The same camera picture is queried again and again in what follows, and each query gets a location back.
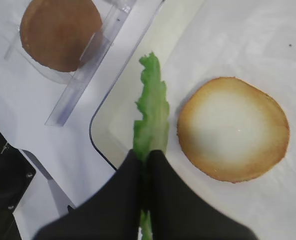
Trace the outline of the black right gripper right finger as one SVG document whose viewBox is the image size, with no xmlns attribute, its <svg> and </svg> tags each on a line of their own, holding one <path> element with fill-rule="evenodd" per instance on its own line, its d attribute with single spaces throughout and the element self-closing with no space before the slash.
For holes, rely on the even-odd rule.
<svg viewBox="0 0 296 240">
<path fill-rule="evenodd" d="M 248 227 L 197 196 L 160 150 L 150 152 L 151 220 L 155 240 L 255 240 Z"/>
</svg>

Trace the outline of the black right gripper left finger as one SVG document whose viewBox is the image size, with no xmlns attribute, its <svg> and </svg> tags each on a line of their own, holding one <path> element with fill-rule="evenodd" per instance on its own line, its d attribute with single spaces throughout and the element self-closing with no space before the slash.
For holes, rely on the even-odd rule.
<svg viewBox="0 0 296 240">
<path fill-rule="evenodd" d="M 36 240 L 136 240 L 141 162 L 129 151 L 121 167 L 89 200 L 41 228 Z"/>
</svg>

